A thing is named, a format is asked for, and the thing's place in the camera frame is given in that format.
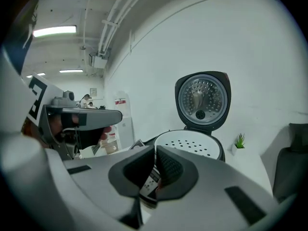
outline ceiling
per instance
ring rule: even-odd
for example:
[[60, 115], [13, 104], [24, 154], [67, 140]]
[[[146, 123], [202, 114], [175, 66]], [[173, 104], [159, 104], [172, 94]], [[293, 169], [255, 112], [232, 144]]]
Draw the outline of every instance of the ceiling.
[[86, 49], [81, 50], [87, 2], [88, 0], [39, 0], [35, 30], [76, 25], [77, 33], [33, 38], [25, 59], [23, 77], [33, 71], [46, 73], [46, 78], [56, 77], [60, 69], [76, 68], [83, 69], [84, 74], [96, 73], [93, 68], [87, 67], [85, 62], [88, 61], [90, 52], [98, 50], [103, 29], [102, 20], [107, 18], [115, 0], [90, 0], [85, 30]]

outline ceiling pipe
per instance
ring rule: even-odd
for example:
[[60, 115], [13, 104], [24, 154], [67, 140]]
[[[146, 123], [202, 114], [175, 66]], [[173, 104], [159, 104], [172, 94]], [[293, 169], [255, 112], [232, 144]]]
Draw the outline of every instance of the ceiling pipe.
[[[115, 0], [115, 3], [113, 4], [108, 16], [107, 16], [107, 21], [110, 22], [112, 17], [114, 16], [120, 2], [122, 0]], [[104, 24], [104, 27], [103, 27], [103, 31], [102, 31], [102, 34], [101, 34], [101, 38], [100, 38], [100, 42], [98, 44], [98, 54], [101, 55], [101, 51], [102, 51], [102, 47], [103, 47], [103, 40], [105, 38], [105, 34], [107, 32], [107, 28], [108, 28], [108, 24]]]
[[[125, 16], [129, 13], [129, 11], [131, 10], [131, 8], [138, 2], [139, 0], [127, 0], [127, 2], [125, 3], [125, 5], [123, 6], [123, 8], [121, 9], [120, 13], [117, 15], [116, 19], [115, 19], [115, 24], [118, 24], [118, 26], [121, 24], [121, 22], [123, 21], [123, 19], [125, 18]], [[111, 30], [109, 31], [109, 34], [107, 36], [106, 39], [106, 43], [104, 44], [103, 47], [103, 55], [106, 54], [106, 51], [110, 45], [110, 42], [114, 36], [114, 34], [116, 33], [117, 27], [112, 27]]]
[[[135, 0], [132, 5], [130, 5], [130, 7], [126, 10], [126, 12], [124, 13], [123, 16], [120, 16], [119, 18], [119, 21], [118, 22], [115, 22], [117, 23], [118, 25], [120, 25], [123, 21], [123, 19], [126, 17], [126, 15], [129, 13], [129, 11], [132, 9], [132, 7], [138, 2], [139, 0]], [[116, 30], [117, 30], [117, 27], [113, 27], [110, 32], [109, 32], [109, 35], [107, 37], [107, 40], [106, 40], [106, 43], [104, 45], [104, 48], [103, 48], [103, 52], [104, 52], [104, 55], [106, 54], [106, 49], [109, 47], [111, 41], [112, 41], [112, 38], [113, 36], [115, 35], [116, 33]]]
[[[85, 19], [83, 21], [83, 48], [86, 48], [86, 25], [87, 25], [87, 17], [88, 17], [88, 10], [89, 10], [89, 4], [90, 4], [91, 0], [88, 0], [87, 2], [87, 6], [86, 6], [86, 12], [85, 12]], [[86, 51], [85, 49], [83, 50], [84, 53], [84, 63], [85, 63], [85, 67], [86, 67], [86, 74], [88, 74], [88, 64], [87, 64], [87, 60], [86, 60]]]

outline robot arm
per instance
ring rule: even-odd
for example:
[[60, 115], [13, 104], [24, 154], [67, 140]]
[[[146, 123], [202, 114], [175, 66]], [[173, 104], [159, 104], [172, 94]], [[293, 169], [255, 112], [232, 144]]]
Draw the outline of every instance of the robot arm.
[[[42, 141], [55, 149], [62, 160], [74, 159], [79, 150], [94, 145], [103, 128], [119, 123], [122, 113], [115, 110], [77, 108], [74, 93], [62, 91], [44, 78], [33, 75], [29, 87], [37, 99], [27, 117], [38, 127]], [[50, 116], [61, 117], [63, 131], [53, 135]]]

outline perforated plate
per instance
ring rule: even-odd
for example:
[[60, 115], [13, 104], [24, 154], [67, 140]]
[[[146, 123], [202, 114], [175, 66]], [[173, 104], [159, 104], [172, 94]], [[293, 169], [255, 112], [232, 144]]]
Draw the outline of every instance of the perforated plate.
[[163, 133], [157, 137], [154, 145], [155, 148], [158, 145], [168, 146], [213, 159], [219, 159], [221, 156], [221, 149], [213, 138], [189, 130]]
[[184, 82], [179, 92], [183, 115], [198, 125], [217, 122], [227, 109], [227, 92], [222, 83], [211, 75], [195, 75]]

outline white table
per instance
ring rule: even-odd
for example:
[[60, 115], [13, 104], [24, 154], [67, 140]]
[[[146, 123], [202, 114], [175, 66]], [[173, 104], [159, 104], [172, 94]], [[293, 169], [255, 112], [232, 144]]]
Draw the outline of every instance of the white table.
[[238, 149], [234, 156], [231, 151], [225, 150], [225, 156], [227, 164], [257, 183], [273, 196], [268, 174], [258, 153], [250, 148], [245, 148]]

